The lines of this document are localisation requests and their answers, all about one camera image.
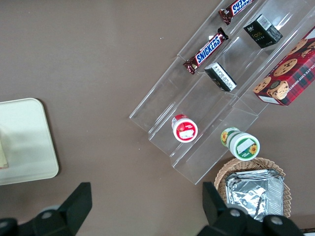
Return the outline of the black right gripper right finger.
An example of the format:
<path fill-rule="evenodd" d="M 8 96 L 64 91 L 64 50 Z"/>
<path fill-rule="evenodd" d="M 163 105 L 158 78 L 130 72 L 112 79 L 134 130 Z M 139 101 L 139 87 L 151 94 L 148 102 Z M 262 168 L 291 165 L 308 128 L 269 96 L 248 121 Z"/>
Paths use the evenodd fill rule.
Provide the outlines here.
<path fill-rule="evenodd" d="M 208 220 L 199 236 L 302 236 L 290 219 L 267 215 L 257 221 L 240 209 L 228 208 L 212 182 L 202 184 L 202 204 Z"/>

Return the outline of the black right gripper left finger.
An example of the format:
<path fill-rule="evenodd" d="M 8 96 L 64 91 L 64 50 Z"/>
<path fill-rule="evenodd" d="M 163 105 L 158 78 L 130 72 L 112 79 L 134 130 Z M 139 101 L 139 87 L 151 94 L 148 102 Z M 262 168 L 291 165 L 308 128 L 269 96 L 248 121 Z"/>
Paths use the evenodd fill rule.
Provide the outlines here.
<path fill-rule="evenodd" d="M 0 220 L 2 236 L 74 236 L 92 209 L 90 182 L 82 182 L 57 208 L 47 209 L 30 221 L 18 224 L 15 218 Z"/>

